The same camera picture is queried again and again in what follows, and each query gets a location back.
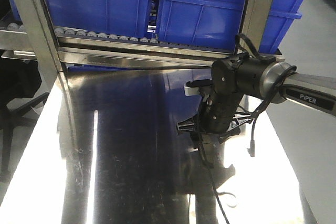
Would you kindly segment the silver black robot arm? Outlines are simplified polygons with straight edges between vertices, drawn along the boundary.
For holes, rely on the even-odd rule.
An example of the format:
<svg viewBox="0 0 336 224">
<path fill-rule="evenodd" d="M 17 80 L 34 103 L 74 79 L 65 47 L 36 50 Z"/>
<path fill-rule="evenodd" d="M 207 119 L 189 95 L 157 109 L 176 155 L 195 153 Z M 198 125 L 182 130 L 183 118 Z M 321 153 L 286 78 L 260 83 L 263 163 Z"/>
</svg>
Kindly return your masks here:
<svg viewBox="0 0 336 224">
<path fill-rule="evenodd" d="M 238 135 L 245 123 L 255 123 L 270 103 L 285 100 L 335 115 L 335 79 L 296 72 L 296 67 L 274 56 L 244 52 L 212 64 L 211 78 L 189 81 L 186 96 L 201 95 L 193 117 L 178 122 L 178 133 L 215 135 L 220 143 Z"/>
</svg>

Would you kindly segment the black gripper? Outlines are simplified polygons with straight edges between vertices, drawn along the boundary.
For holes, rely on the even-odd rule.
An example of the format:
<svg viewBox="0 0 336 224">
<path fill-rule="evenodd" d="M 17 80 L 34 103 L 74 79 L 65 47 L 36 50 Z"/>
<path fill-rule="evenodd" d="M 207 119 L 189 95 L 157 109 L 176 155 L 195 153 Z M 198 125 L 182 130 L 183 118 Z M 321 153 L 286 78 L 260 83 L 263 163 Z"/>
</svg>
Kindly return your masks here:
<svg viewBox="0 0 336 224">
<path fill-rule="evenodd" d="M 238 125 L 231 128 L 236 110 L 243 98 L 240 92 L 220 95 L 212 92 L 207 101 L 201 104 L 201 111 L 196 118 L 188 118 L 176 123 L 177 134 L 197 133 L 217 136 L 219 143 L 229 137 L 240 134 Z"/>
</svg>

